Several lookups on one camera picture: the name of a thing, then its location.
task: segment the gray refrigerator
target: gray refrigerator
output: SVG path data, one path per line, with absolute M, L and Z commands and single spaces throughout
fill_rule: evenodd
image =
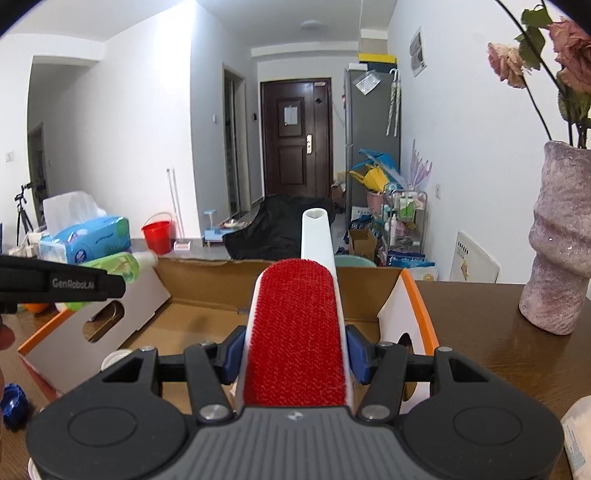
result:
M 366 72 L 359 70 L 345 71 L 345 126 L 346 126 L 346 166 L 351 167 L 367 159 L 359 154 L 360 148 L 377 150 L 390 154 L 397 168 L 400 169 L 400 135 L 398 125 L 397 136 L 394 136 L 394 118 L 390 135 L 386 136 L 388 115 L 390 110 L 390 92 L 394 79 L 393 74 L 375 73 L 380 83 L 367 95 L 364 95 L 356 84 Z M 352 206 L 367 206 L 367 195 L 363 185 L 347 174 L 346 212 L 347 225 L 351 222 Z

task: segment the dark brown front door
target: dark brown front door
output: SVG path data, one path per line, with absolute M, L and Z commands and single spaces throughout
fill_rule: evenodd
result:
M 265 82 L 261 89 L 267 195 L 328 196 L 333 177 L 330 80 Z

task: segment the dark brown tabletop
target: dark brown tabletop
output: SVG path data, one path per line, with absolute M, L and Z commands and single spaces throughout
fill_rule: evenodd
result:
M 441 345 L 488 368 L 558 418 L 591 395 L 591 302 L 574 333 L 560 337 L 521 315 L 521 285 L 419 282 L 418 288 Z M 564 452 L 551 479 L 572 479 Z

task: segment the tripod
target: tripod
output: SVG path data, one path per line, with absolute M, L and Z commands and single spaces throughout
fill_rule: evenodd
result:
M 31 188 L 31 184 L 21 185 L 21 193 L 19 193 L 17 196 L 14 197 L 14 201 L 18 202 L 18 204 L 17 204 L 17 246 L 20 245 L 19 240 L 20 240 L 20 234 L 21 234 L 21 223 L 22 223 L 23 230 L 25 230 L 25 237 L 27 236 L 27 233 L 33 231 L 33 224 L 29 220 L 29 217 L 27 215 L 27 211 L 25 210 L 25 207 L 23 205 L 23 203 L 25 205 L 27 204 L 27 199 L 25 198 L 25 189 L 28 190 L 29 188 Z

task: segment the black fabric cover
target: black fabric cover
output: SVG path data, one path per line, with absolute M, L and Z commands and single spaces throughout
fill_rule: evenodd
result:
M 332 225 L 335 221 L 335 207 L 328 197 L 267 197 L 249 226 L 224 235 L 228 253 L 234 260 L 299 258 L 301 216 L 310 208 L 323 208 L 329 214 L 329 223 Z

